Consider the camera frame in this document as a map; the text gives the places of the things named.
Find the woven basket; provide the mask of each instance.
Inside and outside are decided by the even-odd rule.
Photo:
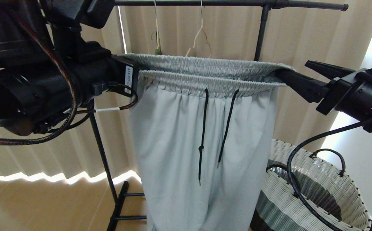
[[[268,165],[286,165],[295,146],[273,140]],[[299,150],[292,172],[308,203],[326,220],[345,231],[369,231],[371,220],[348,175],[332,164]],[[287,172],[279,167],[266,172],[252,222],[253,231],[331,231],[295,196]]]

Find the drawstring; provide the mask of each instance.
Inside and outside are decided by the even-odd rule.
[[[237,96],[238,91],[239,90],[237,89],[234,92],[233,98],[231,99],[229,117],[227,118],[226,131],[224,132],[223,142],[221,144],[221,149],[220,149],[219,161],[217,163],[217,168],[219,168],[219,165],[220,165],[220,162],[221,162],[221,155],[223,154],[224,144],[226,143],[227,132],[229,131],[231,113],[233,111],[234,101],[236,100],[236,96]],[[201,178],[201,175],[202,175],[202,156],[203,156],[203,148],[204,148],[204,146],[203,146],[203,144],[204,144],[204,133],[205,133],[205,130],[206,130],[207,104],[209,102],[209,91],[208,91],[208,89],[206,88],[204,90],[204,92],[205,92],[205,95],[206,95],[206,99],[205,99],[205,102],[204,102],[204,112],[203,112],[202,144],[199,147],[199,153],[200,153],[200,156],[199,156],[199,185],[200,186],[202,185],[201,181],[200,181],[200,178]]]
[[[203,143],[204,143],[204,132],[206,130],[206,112],[207,112],[207,104],[209,103],[209,91],[208,89],[206,88],[204,90],[204,92],[206,93],[206,99],[205,99],[205,102],[204,102],[204,112],[203,112],[203,132],[202,132],[202,144],[200,145],[199,147],[199,153],[200,153],[200,157],[199,157],[199,185],[201,186],[202,184],[200,183],[200,177],[202,175],[202,156],[203,156]]]
[[[237,93],[238,93],[238,89],[234,92],[233,98],[231,99],[229,117],[227,118],[226,131],[224,132],[223,142],[221,144],[219,161],[217,162],[217,168],[219,168],[220,161],[221,161],[221,155],[223,155],[224,144],[226,143],[226,137],[227,137],[227,132],[229,131],[229,124],[230,124],[230,119],[231,119],[231,113],[233,111],[234,100],[236,99]]]

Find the white label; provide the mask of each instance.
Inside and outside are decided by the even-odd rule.
[[[125,85],[132,87],[133,67],[126,66]],[[125,88],[125,92],[130,94],[131,91]]]

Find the basket handle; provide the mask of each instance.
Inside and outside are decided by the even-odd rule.
[[[332,153],[336,154],[336,155],[340,158],[342,170],[340,170],[339,175],[340,175],[340,177],[343,177],[343,176],[344,176],[344,173],[346,172],[346,161],[344,161],[343,156],[342,156],[339,152],[334,151],[333,149],[330,149],[330,148],[322,148],[322,149],[319,149],[319,150],[313,152],[309,157],[310,157],[310,158],[316,158],[316,157],[317,157],[317,154],[318,154],[319,152],[321,152],[321,151],[329,151],[329,152],[332,152]]]
[[[267,168],[265,169],[265,171],[268,171],[271,168],[281,168],[281,169],[283,169],[284,171],[287,172],[287,167],[285,165],[283,165],[283,164],[271,164],[271,165],[267,166]],[[301,191],[300,184],[298,183],[297,177],[293,173],[292,173],[292,175],[293,175],[294,183],[297,185],[297,187]]]

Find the clothing rack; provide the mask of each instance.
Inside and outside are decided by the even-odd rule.
[[[271,9],[282,9],[286,7],[302,7],[315,9],[332,9],[346,11],[348,4],[334,4],[334,3],[318,3],[309,1],[295,1],[295,0],[115,0],[116,6],[261,6],[262,15],[260,17],[259,35],[257,37],[256,53],[254,61],[259,61],[260,53],[262,51],[264,33],[268,13]],[[120,216],[125,198],[128,196],[144,196],[144,193],[127,193],[129,189],[128,181],[123,183],[119,195],[113,184],[113,179],[110,174],[108,160],[106,158],[105,149],[103,147],[102,139],[100,137],[99,128],[96,123],[95,115],[90,115],[90,122],[93,132],[95,134],[96,143],[99,148],[100,156],[102,158],[103,166],[105,168],[108,183],[113,196],[115,207],[110,217],[107,231],[115,231],[118,221],[120,220],[139,220],[146,219],[146,216]]]

